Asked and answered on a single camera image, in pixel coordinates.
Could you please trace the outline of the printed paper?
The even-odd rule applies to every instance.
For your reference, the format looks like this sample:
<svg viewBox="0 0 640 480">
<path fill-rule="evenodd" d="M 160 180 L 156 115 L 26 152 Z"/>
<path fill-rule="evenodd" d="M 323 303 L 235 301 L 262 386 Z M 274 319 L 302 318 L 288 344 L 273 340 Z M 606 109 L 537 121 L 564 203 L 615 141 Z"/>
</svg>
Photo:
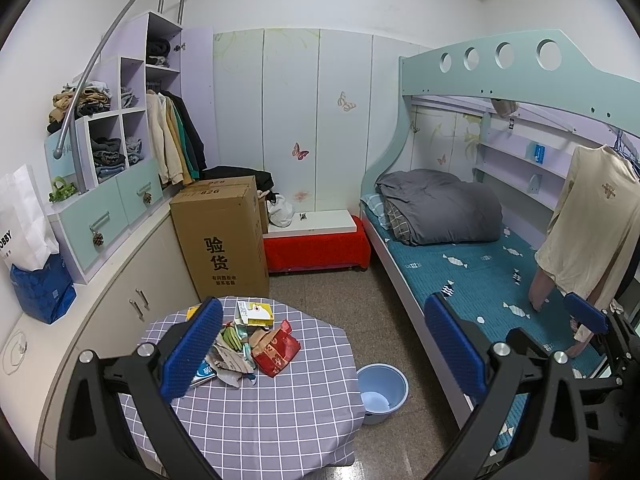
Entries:
<svg viewBox="0 0 640 480">
<path fill-rule="evenodd" d="M 254 367 L 244 359 L 242 353 L 234 352 L 224 344 L 213 344 L 206 356 L 217 377 L 227 386 L 239 389 L 246 382 L 255 385 L 257 377 Z"/>
</svg>

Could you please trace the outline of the green banana toy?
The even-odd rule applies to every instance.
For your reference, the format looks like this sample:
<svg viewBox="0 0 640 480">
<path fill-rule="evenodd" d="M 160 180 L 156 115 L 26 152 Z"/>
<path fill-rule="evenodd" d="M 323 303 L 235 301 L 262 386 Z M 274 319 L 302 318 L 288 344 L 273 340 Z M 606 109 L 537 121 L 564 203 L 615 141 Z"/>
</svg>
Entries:
<svg viewBox="0 0 640 480">
<path fill-rule="evenodd" d="M 221 332 L 221 337 L 233 351 L 241 352 L 243 350 L 242 338 L 239 336 L 234 325 L 226 326 Z"/>
</svg>

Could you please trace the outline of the brown paper scrap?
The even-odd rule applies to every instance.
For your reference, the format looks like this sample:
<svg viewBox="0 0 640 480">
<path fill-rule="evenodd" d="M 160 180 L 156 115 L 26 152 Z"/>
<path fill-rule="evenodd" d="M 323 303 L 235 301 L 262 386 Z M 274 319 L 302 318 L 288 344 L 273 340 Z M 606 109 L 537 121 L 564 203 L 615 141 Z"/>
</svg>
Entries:
<svg viewBox="0 0 640 480">
<path fill-rule="evenodd" d="M 267 336 L 271 334 L 271 330 L 266 330 L 265 327 L 256 327 L 254 332 L 248 337 L 248 343 L 250 348 L 255 348 L 258 344 Z"/>
</svg>

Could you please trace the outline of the red snack wrapper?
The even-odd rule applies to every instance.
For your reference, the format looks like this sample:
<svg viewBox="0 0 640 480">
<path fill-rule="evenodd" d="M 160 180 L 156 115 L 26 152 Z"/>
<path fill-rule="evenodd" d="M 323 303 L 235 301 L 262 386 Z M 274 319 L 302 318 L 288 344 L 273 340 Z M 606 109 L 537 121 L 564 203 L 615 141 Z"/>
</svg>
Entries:
<svg viewBox="0 0 640 480">
<path fill-rule="evenodd" d="M 294 360 L 299 350 L 300 343 L 292 335 L 292 326 L 284 320 L 257 347 L 250 348 L 250 353 L 257 367 L 273 378 Z"/>
</svg>

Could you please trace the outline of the yellow white carton box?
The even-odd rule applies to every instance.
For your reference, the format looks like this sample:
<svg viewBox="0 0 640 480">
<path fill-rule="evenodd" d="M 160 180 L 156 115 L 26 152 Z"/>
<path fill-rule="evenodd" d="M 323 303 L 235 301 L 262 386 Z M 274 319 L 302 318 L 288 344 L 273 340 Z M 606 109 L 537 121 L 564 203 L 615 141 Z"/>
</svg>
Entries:
<svg viewBox="0 0 640 480">
<path fill-rule="evenodd" d="M 234 322 L 247 327 L 270 328 L 274 316 L 271 304 L 247 300 L 236 300 Z"/>
</svg>

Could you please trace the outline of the beige hanging garment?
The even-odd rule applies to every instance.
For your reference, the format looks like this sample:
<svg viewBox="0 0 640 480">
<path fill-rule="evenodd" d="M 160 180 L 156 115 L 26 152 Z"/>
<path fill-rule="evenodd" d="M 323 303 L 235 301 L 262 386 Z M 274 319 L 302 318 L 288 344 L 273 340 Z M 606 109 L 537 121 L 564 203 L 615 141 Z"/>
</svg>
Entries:
<svg viewBox="0 0 640 480">
<path fill-rule="evenodd" d="M 578 146 L 570 161 L 528 299 L 535 310 L 552 289 L 604 309 L 614 299 L 639 240 L 639 178 L 609 146 Z"/>
</svg>

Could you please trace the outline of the beige low cabinet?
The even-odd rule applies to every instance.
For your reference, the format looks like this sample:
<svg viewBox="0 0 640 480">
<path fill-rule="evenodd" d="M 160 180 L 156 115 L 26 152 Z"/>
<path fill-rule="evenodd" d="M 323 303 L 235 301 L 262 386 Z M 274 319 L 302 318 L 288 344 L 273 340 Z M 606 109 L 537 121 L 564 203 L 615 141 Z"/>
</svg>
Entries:
<svg viewBox="0 0 640 480">
<path fill-rule="evenodd" d="M 177 240 L 169 206 L 160 206 L 126 239 L 87 285 L 76 287 L 66 315 L 39 341 L 43 406 L 38 465 L 55 473 L 58 426 L 70 375 L 81 352 L 101 358 L 126 356 L 148 325 L 198 301 Z"/>
</svg>

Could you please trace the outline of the grey checked tablecloth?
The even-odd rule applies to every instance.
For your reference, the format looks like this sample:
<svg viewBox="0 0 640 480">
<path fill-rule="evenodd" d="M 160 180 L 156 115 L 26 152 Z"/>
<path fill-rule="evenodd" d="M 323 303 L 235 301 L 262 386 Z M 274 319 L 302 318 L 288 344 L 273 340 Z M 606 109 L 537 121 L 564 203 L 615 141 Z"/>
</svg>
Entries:
<svg viewBox="0 0 640 480">
<path fill-rule="evenodd" d="M 364 407 L 345 331 L 282 302 L 271 305 L 300 344 L 279 375 L 257 372 L 238 388 L 212 379 L 171 403 L 224 479 L 301 479 L 355 461 Z"/>
</svg>

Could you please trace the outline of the red fabric bench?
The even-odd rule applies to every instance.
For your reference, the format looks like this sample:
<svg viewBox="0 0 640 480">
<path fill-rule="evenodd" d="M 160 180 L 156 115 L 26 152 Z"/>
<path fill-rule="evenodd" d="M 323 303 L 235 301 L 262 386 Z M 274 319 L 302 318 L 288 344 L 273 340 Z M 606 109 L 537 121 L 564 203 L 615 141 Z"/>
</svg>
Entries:
<svg viewBox="0 0 640 480">
<path fill-rule="evenodd" d="M 367 270 L 371 244 L 362 221 L 352 216 L 356 230 L 347 233 L 266 238 L 270 274 L 340 269 Z"/>
</svg>

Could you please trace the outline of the lilac teal stair cabinet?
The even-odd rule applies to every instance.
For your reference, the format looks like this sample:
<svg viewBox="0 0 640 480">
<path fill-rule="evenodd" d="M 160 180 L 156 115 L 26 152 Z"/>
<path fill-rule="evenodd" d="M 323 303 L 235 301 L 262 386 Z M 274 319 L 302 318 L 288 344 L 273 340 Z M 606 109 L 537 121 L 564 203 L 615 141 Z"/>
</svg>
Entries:
<svg viewBox="0 0 640 480">
<path fill-rule="evenodd" d="M 116 247 L 183 186 L 162 185 L 146 114 L 146 90 L 178 99 L 200 172 L 216 165 L 214 38 L 157 12 L 119 25 L 76 107 L 60 159 L 58 143 L 77 76 L 55 97 L 44 144 L 52 184 L 49 220 L 70 275 L 86 284 Z"/>
</svg>

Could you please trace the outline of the white plastic bag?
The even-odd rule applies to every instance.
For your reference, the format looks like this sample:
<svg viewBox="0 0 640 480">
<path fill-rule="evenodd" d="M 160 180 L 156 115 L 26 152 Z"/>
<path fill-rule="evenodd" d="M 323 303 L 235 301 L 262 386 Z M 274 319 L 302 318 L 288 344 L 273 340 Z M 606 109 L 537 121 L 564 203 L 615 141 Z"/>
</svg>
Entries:
<svg viewBox="0 0 640 480">
<path fill-rule="evenodd" d="M 295 214 L 292 204 L 281 194 L 274 194 L 266 201 L 268 220 L 277 228 L 284 229 L 291 225 Z"/>
</svg>

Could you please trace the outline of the hanging clothes row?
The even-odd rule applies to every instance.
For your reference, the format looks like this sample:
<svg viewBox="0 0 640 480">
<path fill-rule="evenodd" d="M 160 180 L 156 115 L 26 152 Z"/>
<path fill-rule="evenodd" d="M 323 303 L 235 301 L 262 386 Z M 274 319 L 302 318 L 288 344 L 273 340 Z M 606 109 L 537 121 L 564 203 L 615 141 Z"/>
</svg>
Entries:
<svg viewBox="0 0 640 480">
<path fill-rule="evenodd" d="M 201 177 L 200 166 L 177 104 L 177 98 L 146 90 L 151 148 L 160 183 L 188 186 Z"/>
</svg>

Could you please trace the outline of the black cloth on boxes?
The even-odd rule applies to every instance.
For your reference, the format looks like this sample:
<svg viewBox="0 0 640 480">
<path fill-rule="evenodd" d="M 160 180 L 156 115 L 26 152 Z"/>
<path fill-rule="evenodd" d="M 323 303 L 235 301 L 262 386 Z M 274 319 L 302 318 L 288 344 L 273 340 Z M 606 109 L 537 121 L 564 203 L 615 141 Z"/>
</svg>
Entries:
<svg viewBox="0 0 640 480">
<path fill-rule="evenodd" d="M 258 191 L 269 192 L 274 187 L 273 178 L 270 172 L 252 168 L 219 165 L 214 168 L 208 168 L 201 171 L 200 177 L 202 180 L 254 177 Z"/>
</svg>

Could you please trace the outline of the metal stair handrail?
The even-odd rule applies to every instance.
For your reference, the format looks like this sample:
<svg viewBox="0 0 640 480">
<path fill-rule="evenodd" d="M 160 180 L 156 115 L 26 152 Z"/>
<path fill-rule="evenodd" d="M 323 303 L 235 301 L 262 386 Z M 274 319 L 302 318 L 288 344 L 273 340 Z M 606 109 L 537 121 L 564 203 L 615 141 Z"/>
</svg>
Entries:
<svg viewBox="0 0 640 480">
<path fill-rule="evenodd" d="M 82 88 L 85 87 L 85 84 L 88 81 L 88 78 L 91 72 L 93 71 L 94 66 L 96 65 L 96 62 L 98 62 L 98 59 L 101 56 L 103 49 L 108 43 L 108 40 L 111 39 L 111 36 L 114 34 L 116 28 L 120 25 L 120 22 L 125 18 L 125 16 L 128 14 L 130 9 L 134 6 L 134 4 L 137 1 L 138 0 L 128 0 L 126 4 L 122 7 L 122 10 L 119 11 L 119 14 L 115 16 L 114 20 L 111 22 L 111 25 L 108 26 L 108 29 L 106 30 L 106 32 L 104 32 L 103 36 L 101 37 L 101 40 L 99 41 L 98 45 L 92 52 L 92 55 L 90 56 L 84 71 L 80 74 L 80 77 L 76 84 L 74 95 L 72 97 L 72 100 L 70 101 L 70 106 L 66 110 L 66 113 L 62 122 L 58 143 L 55 145 L 55 148 L 52 151 L 52 156 L 54 159 L 60 159 L 63 155 L 63 148 L 67 138 L 67 133 L 70 132 L 70 128 L 72 128 L 74 125 L 76 107 L 79 103 L 79 98 L 81 95 Z M 158 14 L 162 14 L 164 12 L 164 5 L 165 5 L 165 0 L 157 1 Z M 185 5 L 186 5 L 186 0 L 179 0 L 178 18 L 177 18 L 179 24 L 182 23 Z"/>
</svg>

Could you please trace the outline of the teal bunk bed frame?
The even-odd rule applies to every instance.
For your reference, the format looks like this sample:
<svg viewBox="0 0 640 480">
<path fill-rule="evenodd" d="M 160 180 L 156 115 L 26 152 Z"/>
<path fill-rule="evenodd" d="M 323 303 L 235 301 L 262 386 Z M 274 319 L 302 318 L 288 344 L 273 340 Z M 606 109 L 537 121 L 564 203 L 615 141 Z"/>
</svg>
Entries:
<svg viewBox="0 0 640 480">
<path fill-rule="evenodd" d="M 529 242 L 535 260 L 575 148 L 609 146 L 639 177 L 638 82 L 598 70 L 558 30 L 460 42 L 398 66 L 396 130 L 364 174 L 363 196 L 383 201 L 376 180 L 395 171 L 483 183 L 500 202 L 501 233 Z M 564 351 L 577 377 L 591 377 L 603 364 L 594 335 L 571 315 L 570 328 Z"/>
</svg>

